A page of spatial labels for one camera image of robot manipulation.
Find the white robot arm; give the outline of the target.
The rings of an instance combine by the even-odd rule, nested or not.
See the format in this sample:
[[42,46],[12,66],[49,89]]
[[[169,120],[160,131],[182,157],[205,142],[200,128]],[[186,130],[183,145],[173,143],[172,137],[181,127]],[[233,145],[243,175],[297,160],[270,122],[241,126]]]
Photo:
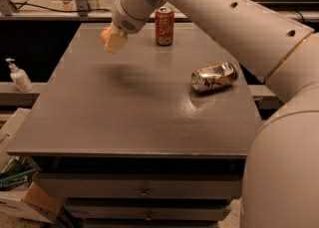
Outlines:
[[250,0],[116,0],[111,26],[126,38],[165,2],[284,103],[250,145],[240,228],[319,228],[317,33]]

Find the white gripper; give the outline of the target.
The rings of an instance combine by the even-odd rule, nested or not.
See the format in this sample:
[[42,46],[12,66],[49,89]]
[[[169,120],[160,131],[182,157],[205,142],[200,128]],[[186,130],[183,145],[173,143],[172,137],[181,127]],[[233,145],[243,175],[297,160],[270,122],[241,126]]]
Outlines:
[[128,41],[128,34],[138,33],[146,24],[149,18],[148,14],[143,13],[141,16],[127,12],[120,0],[116,0],[112,10],[112,22],[110,27],[109,39],[105,50],[109,53],[116,53]]

